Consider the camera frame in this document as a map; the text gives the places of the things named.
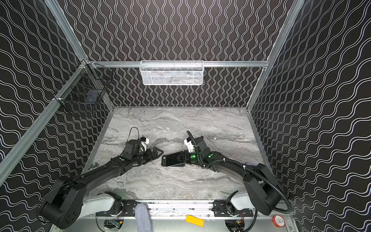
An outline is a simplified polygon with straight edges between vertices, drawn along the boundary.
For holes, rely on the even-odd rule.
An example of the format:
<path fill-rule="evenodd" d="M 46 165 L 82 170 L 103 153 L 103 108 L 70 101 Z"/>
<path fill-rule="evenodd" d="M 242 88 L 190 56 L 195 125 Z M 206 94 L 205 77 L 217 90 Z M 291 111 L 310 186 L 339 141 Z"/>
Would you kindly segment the black phone screen up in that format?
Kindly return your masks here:
<path fill-rule="evenodd" d="M 184 167 L 186 151 L 180 151 L 177 153 L 163 155 L 161 166 L 163 167 Z"/>

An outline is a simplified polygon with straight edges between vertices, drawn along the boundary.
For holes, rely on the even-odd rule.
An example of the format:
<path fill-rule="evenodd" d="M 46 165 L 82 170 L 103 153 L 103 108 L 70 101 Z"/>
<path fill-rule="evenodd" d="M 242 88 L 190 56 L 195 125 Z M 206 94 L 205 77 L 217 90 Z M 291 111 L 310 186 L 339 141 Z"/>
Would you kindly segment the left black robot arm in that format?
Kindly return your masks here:
<path fill-rule="evenodd" d="M 129 140 L 122 153 L 106 164 L 75 177 L 58 179 L 48 194 L 37 206 L 37 219 L 46 219 L 61 229 L 70 227 L 81 215 L 83 200 L 87 192 L 99 185 L 119 177 L 133 167 L 158 159 L 164 151 L 145 148 L 142 139 Z"/>

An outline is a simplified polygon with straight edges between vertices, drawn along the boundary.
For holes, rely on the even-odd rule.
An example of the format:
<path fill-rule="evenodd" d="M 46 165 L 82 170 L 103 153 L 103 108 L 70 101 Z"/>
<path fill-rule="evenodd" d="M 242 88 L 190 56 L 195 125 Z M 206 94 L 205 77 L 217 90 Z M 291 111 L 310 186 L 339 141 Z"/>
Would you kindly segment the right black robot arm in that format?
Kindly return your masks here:
<path fill-rule="evenodd" d="M 206 149 L 202 152 L 190 153 L 188 150 L 175 155 L 174 166 L 186 164 L 198 165 L 203 169 L 223 173 L 240 181 L 247 193 L 247 202 L 258 212 L 269 215 L 273 211 L 291 212 L 291 205 L 285 196 L 282 186 L 262 163 L 248 165 L 225 155 Z"/>

